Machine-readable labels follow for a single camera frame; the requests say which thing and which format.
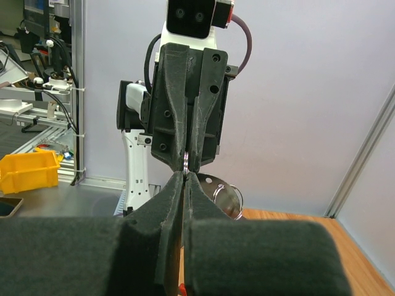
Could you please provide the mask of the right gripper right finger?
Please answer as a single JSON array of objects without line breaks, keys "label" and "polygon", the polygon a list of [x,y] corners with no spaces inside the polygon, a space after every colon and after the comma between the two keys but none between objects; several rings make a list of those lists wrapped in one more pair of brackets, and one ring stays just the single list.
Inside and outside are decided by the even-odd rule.
[{"label": "right gripper right finger", "polygon": [[336,244],[308,220],[238,220],[185,179],[184,271],[189,295],[350,295]]}]

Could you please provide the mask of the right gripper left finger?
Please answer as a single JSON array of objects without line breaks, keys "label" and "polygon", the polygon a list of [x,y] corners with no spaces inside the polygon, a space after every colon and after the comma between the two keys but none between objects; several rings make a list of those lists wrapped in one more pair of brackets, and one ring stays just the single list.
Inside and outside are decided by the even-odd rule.
[{"label": "right gripper left finger", "polygon": [[1,220],[1,294],[176,295],[183,185],[123,218]]}]

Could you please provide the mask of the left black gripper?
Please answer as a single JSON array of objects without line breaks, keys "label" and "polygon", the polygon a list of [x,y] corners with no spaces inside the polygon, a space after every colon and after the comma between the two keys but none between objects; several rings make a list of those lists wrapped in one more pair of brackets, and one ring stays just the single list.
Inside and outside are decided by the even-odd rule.
[{"label": "left black gripper", "polygon": [[184,153],[189,170],[214,161],[222,135],[229,82],[236,68],[218,49],[191,49],[167,43],[160,49],[154,85],[144,104],[144,124],[152,136],[151,154],[181,171]]}]

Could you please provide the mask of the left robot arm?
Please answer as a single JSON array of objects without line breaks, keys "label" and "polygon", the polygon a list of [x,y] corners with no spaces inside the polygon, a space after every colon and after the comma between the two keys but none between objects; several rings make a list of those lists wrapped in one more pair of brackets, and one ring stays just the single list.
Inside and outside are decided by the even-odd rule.
[{"label": "left robot arm", "polygon": [[229,82],[237,69],[218,49],[161,47],[145,84],[121,81],[117,128],[127,160],[123,213],[150,198],[148,156],[172,171],[198,173],[219,153]]}]

